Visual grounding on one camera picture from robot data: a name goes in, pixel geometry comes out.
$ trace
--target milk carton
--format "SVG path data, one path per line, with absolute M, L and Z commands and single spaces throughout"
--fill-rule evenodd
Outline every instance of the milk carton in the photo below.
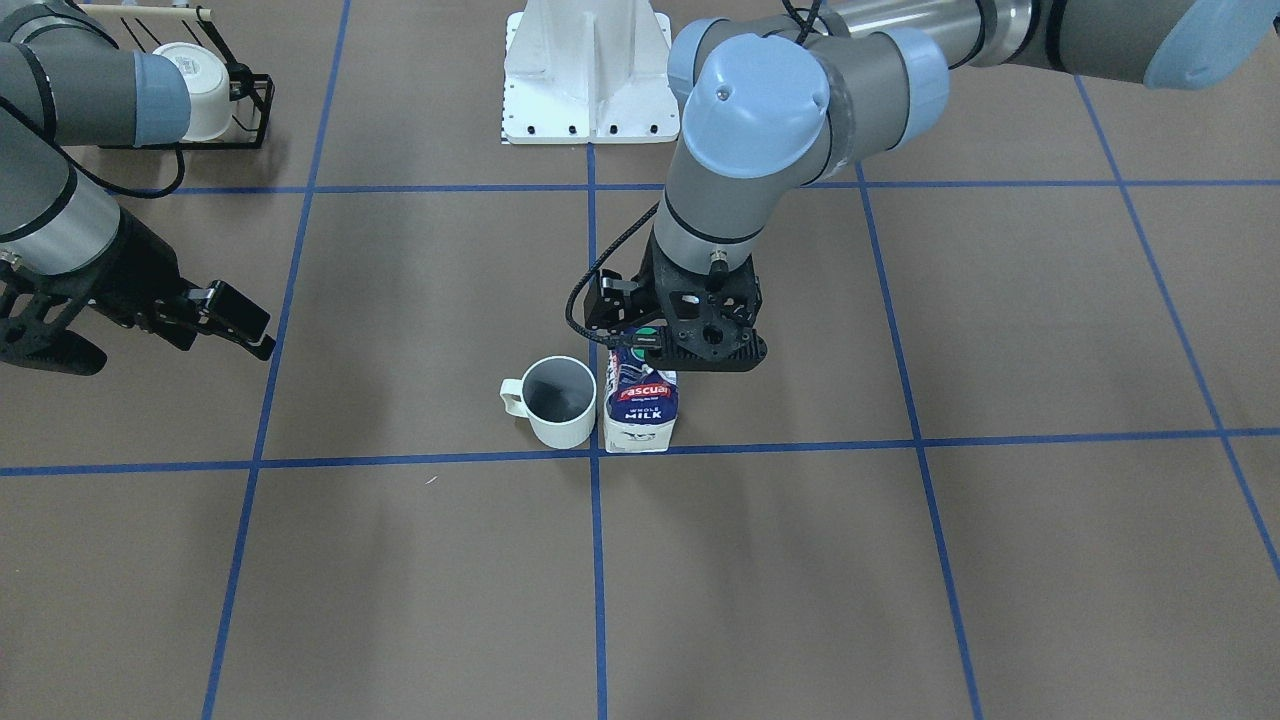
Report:
M 649 334 L 652 328 L 640 328 Z M 676 373 L 654 370 L 644 361 L 644 350 L 628 347 L 609 352 L 604 379 L 605 452 L 662 452 L 671 446 L 680 392 Z

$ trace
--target blue joint cap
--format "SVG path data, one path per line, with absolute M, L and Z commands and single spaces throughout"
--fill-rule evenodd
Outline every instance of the blue joint cap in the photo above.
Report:
M 182 70 L 160 55 L 133 51 L 137 117 L 133 146 L 178 142 L 191 127 L 191 95 Z
M 703 38 L 713 24 L 728 18 L 705 18 L 694 20 L 685 26 L 671 44 L 671 55 L 667 56 L 667 85 L 676 101 L 681 105 L 689 100 L 689 94 L 694 91 L 694 67 L 698 64 L 698 49 L 703 46 Z
M 829 104 L 827 72 L 808 50 L 782 37 L 731 37 L 689 96 L 685 146 L 716 174 L 772 176 L 813 147 Z
M 1203 90 L 1253 54 L 1280 15 L 1280 0 L 1197 0 L 1147 65 L 1151 88 Z
M 881 35 L 897 45 L 906 67 L 910 109 L 896 149 L 928 132 L 942 118 L 951 97 L 951 68 L 942 49 L 923 29 L 901 27 L 881 31 Z

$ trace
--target red label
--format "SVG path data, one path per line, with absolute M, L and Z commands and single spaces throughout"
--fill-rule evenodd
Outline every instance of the red label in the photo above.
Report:
M 618 395 L 618 400 L 631 400 L 634 397 L 671 397 L 671 386 L 658 383 L 632 386 Z

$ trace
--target mug handle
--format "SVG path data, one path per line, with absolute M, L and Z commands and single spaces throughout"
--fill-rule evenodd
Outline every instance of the mug handle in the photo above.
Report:
M 525 383 L 516 379 L 502 380 L 502 402 L 507 406 L 507 414 L 516 418 L 527 418 L 529 409 L 525 407 Z

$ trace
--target white plastic bracket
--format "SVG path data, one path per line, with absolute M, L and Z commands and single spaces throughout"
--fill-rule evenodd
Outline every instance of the white plastic bracket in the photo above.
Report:
M 649 0 L 529 0 L 507 18 L 502 136 L 512 143 L 669 142 L 671 19 Z

